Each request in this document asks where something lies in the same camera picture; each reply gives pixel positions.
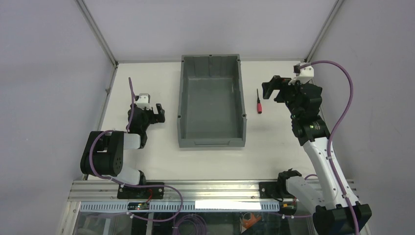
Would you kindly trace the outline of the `red handled screwdriver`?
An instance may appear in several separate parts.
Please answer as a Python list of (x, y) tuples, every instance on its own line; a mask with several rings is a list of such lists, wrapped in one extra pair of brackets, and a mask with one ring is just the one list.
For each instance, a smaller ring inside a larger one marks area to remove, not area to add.
[(256, 89), (256, 93), (257, 93), (257, 105), (256, 105), (256, 110), (258, 114), (262, 114), (262, 105), (261, 105), (261, 101), (260, 101), (260, 97), (259, 97), (259, 91), (258, 89)]

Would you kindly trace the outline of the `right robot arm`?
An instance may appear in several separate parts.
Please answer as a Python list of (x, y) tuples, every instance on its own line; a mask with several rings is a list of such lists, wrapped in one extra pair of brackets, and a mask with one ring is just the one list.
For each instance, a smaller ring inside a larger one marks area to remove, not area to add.
[(278, 175), (277, 191), (292, 195), (311, 214), (316, 232), (320, 235), (359, 234), (372, 211), (361, 204), (352, 191), (337, 162), (330, 132), (320, 112), (322, 88), (314, 84), (290, 83), (290, 78), (273, 76), (262, 83), (263, 99), (278, 91), (274, 101), (286, 105), (291, 114), (294, 136), (309, 157), (321, 186), (321, 192), (311, 187), (295, 170)]

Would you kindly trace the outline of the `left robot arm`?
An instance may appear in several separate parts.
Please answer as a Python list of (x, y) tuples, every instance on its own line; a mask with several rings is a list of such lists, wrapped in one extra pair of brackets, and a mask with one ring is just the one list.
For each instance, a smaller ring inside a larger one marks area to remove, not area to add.
[(152, 124), (165, 122), (165, 110), (160, 103), (153, 108), (134, 104), (128, 111), (126, 131), (91, 131), (81, 158), (82, 173), (112, 180), (123, 187), (147, 184), (144, 173), (124, 162), (125, 150), (143, 149), (147, 143), (147, 129)]

